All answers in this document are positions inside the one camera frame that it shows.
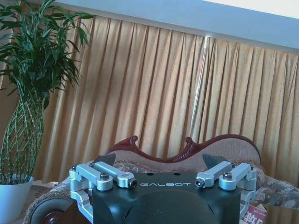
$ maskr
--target gold curtain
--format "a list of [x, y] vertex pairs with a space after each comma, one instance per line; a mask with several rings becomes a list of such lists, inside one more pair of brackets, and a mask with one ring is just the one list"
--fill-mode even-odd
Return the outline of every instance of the gold curtain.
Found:
[[298, 186], [298, 55], [210, 39], [194, 131], [253, 140], [267, 174]]
[[82, 77], [45, 111], [35, 179], [62, 180], [132, 135], [144, 152], [173, 156], [189, 134], [204, 37], [103, 17], [86, 25], [90, 45], [74, 55]]

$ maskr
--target potted plant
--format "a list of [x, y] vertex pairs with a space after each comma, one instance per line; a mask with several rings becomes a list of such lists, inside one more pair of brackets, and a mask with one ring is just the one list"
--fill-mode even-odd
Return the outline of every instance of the potted plant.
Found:
[[19, 96], [0, 149], [0, 223], [17, 219], [24, 206], [41, 146], [43, 111], [50, 92], [64, 90], [67, 81], [78, 83], [79, 72], [69, 50], [79, 49], [68, 39], [68, 31], [75, 29], [80, 44], [88, 44], [80, 19], [93, 16], [66, 13], [52, 5], [54, 1], [45, 0], [37, 8], [26, 0], [9, 6], [0, 4], [0, 30], [12, 31], [1, 38], [10, 41], [0, 46], [0, 62], [6, 64], [0, 76], [9, 78]]

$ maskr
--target silver clamp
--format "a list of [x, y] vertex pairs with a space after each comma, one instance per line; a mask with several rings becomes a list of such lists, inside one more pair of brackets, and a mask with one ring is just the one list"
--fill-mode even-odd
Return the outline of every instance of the silver clamp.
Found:
[[91, 163], [89, 166], [80, 164], [73, 166], [70, 171], [70, 196], [78, 204], [79, 211], [93, 223], [93, 207], [90, 204], [89, 192], [96, 186], [99, 191], [107, 191], [113, 187], [113, 180], [121, 188], [131, 188], [137, 185], [132, 173], [123, 172], [104, 162]]
[[232, 170], [233, 165], [230, 162], [223, 161], [207, 171], [199, 172], [196, 175], [196, 185], [201, 188], [214, 186], [214, 181], [223, 173]]
[[110, 166], [104, 162], [97, 162], [94, 164], [96, 170], [104, 171], [112, 176], [113, 180], [117, 182], [117, 185], [121, 188], [136, 187], [137, 180], [134, 174], [130, 172], [123, 172], [113, 166]]
[[199, 172], [196, 175], [196, 185], [200, 188], [212, 187], [214, 181], [219, 179], [218, 185], [222, 190], [241, 188], [240, 218], [242, 218], [248, 210], [250, 200], [255, 198], [256, 169], [247, 163], [233, 167], [230, 162], [223, 161], [205, 172]]

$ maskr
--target braided plant stem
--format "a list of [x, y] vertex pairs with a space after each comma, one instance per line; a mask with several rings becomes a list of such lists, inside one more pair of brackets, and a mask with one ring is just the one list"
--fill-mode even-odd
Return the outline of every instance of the braided plant stem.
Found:
[[20, 96], [0, 151], [0, 184], [30, 180], [43, 137], [43, 99]]

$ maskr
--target screw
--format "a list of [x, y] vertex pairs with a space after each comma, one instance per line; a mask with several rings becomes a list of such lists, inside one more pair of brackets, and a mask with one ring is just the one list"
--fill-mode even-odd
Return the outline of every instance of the screw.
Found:
[[195, 182], [196, 186], [198, 186], [199, 188], [202, 188], [205, 185], [205, 182], [202, 179], [198, 179]]
[[107, 173], [101, 173], [100, 174], [100, 179], [102, 180], [102, 181], [105, 181], [105, 180], [107, 180], [109, 178], [109, 175], [107, 174]]
[[52, 217], [49, 222], [50, 222], [50, 224], [55, 224], [57, 222], [57, 220], [58, 220], [57, 217]]
[[130, 174], [123, 174], [122, 177], [130, 176]]
[[137, 186], [137, 180], [135, 180], [135, 179], [129, 180], [129, 187], [130, 188], [134, 188], [136, 186]]
[[227, 180], [231, 180], [233, 178], [233, 175], [231, 172], [224, 172], [223, 173], [223, 178]]

